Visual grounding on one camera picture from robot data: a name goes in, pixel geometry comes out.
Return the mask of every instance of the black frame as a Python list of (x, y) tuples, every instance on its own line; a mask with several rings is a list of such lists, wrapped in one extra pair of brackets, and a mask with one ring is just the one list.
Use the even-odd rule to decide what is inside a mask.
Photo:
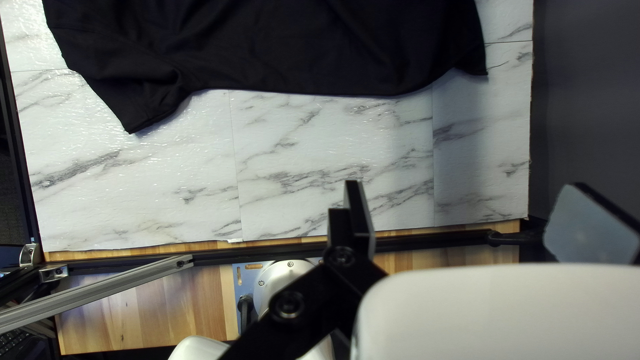
[[(446, 233), (383, 236), (376, 239), (376, 253), (422, 249), (439, 249), (469, 245), (490, 244), (491, 229), (450, 231)], [(49, 261), (51, 264), (67, 264), (69, 275), (108, 274), (123, 272), (138, 266), (162, 260), (168, 256), (192, 254), (193, 266), (226, 265), (268, 260), (317, 258), (322, 256), (325, 242), (263, 245), (234, 249), (173, 252), (117, 258), (95, 258), (76, 261)]]
[(13, 83), (11, 81), (11, 71), (9, 69), (9, 61), (6, 55), (6, 46), (4, 44), (4, 33), (0, 23), (0, 116), (2, 116), (3, 128), (6, 132), (8, 142), (9, 155), (11, 157), (13, 173), (16, 177), (16, 190), (19, 197), (19, 211), (22, 221), (22, 227), (25, 230), (26, 238), (24, 243), (41, 244), (40, 231), (38, 229), (38, 220), (33, 202), (33, 194), (31, 193), (31, 183), (29, 182), (29, 171), (27, 169), (27, 159), (24, 153), (24, 144), (22, 142), (22, 132), (20, 130), (20, 122), (18, 120), (18, 109), (15, 103), (15, 94), (13, 92)]

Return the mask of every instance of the wooden table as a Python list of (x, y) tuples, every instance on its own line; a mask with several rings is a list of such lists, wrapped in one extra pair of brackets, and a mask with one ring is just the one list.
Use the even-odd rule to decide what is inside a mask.
[[(473, 229), (494, 229), (502, 233), (512, 233), (519, 231), (519, 220), (379, 231), (376, 235), (393, 236)], [(225, 241), (203, 241), (123, 250), (50, 252), (46, 253), (45, 257), (47, 260), (57, 261), (315, 241), (326, 241), (326, 237), (231, 244)], [(493, 248), (488, 245), (476, 245), (414, 250), (378, 254), (374, 262), (390, 274), (444, 266), (517, 263), (518, 247), (503, 245)], [(108, 275), (69, 277), (58, 289), (79, 286), (106, 276)], [(234, 273), (231, 265), (189, 268), (66, 311), (56, 317), (56, 324), (63, 355), (176, 345), (190, 335), (233, 340), (238, 336)]]

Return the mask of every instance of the dark wall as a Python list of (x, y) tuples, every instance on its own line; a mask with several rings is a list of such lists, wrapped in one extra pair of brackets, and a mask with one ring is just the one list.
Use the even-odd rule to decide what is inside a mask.
[(0, 245), (25, 244), (28, 238), (19, 201), (11, 158), (0, 152)]
[(640, 1), (534, 8), (530, 213), (582, 181), (640, 218)]

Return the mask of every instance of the white marble panel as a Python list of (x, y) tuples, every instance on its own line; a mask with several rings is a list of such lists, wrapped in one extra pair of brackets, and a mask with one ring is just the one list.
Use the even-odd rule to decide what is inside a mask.
[(489, 44), (488, 77), (433, 84), (435, 225), (527, 216), (531, 51)]
[(476, 0), (485, 43), (531, 40), (533, 0)]
[(242, 237), (226, 90), (129, 135), (71, 70), (13, 84), (45, 251)]
[(376, 230), (433, 225), (430, 89), (230, 98), (245, 240), (326, 234), (345, 179), (364, 181)]
[(0, 0), (0, 18), (11, 71), (67, 68), (41, 0)]

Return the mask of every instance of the black bolt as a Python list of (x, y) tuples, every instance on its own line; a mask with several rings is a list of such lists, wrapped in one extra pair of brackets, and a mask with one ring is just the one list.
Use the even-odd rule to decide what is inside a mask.
[(353, 250), (351, 250), (351, 248), (338, 246), (329, 255), (329, 260), (334, 265), (347, 267), (353, 264), (355, 257), (353, 256)]
[(302, 294), (297, 291), (285, 291), (274, 301), (275, 315), (280, 319), (295, 319), (305, 308)]

